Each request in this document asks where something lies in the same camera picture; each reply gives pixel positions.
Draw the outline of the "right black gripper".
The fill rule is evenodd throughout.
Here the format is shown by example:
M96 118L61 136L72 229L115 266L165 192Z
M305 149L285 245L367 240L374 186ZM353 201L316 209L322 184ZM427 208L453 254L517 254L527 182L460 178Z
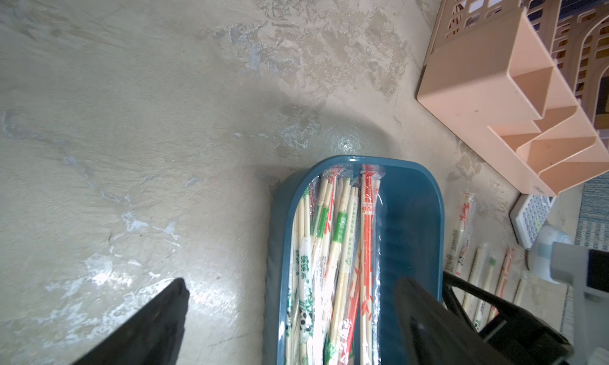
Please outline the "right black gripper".
M608 358L608 253L580 245L554 243L550 276L573 290L573 345L542 319L466 280L443 273L442 301L447 309L511 364L593 364ZM476 322L454 289L488 309Z

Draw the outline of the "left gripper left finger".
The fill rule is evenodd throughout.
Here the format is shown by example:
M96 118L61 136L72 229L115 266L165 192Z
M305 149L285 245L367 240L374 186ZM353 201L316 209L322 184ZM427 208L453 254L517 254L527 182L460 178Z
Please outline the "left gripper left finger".
M190 292L176 278L77 364L175 364L185 334Z

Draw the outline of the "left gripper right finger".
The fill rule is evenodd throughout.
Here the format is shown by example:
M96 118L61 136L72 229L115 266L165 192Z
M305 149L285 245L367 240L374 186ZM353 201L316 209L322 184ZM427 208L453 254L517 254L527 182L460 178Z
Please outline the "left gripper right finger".
M398 321L409 364L509 364L414 279L396 283Z

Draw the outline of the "green text chopsticks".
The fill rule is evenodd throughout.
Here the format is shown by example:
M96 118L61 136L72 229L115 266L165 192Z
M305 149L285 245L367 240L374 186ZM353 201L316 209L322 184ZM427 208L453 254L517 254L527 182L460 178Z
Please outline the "green text chopsticks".
M482 244L479 246L474 255L474 261L472 264L471 271L469 273L468 283L473 286L478 286L480 282L481 272L483 267L485 266L485 259L488 253L488 243ZM467 314L469 314L469 306L473 299L473 296L469 292L464 293L464 299L462 302L462 307Z

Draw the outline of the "red panda chopsticks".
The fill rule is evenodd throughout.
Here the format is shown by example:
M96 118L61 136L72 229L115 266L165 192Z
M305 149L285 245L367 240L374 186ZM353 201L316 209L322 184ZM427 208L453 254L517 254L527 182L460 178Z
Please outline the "red panda chopsticks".
M475 193L466 190L458 203L458 221L452 230L444 271L461 276L472 233L476 209Z

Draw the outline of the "teal plastic storage tray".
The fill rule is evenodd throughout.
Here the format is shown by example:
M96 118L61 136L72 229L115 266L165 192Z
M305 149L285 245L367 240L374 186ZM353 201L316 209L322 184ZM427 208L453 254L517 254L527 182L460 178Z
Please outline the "teal plastic storage tray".
M442 298L444 204L434 176L424 166L374 156L333 156L288 177L274 193L266 271L262 362L285 362L285 323L293 218L298 199L315 177L335 166L359 170L379 166L384 176L377 204L380 260L380 359L407 364L409 354L398 323L394 290L412 278L433 300Z

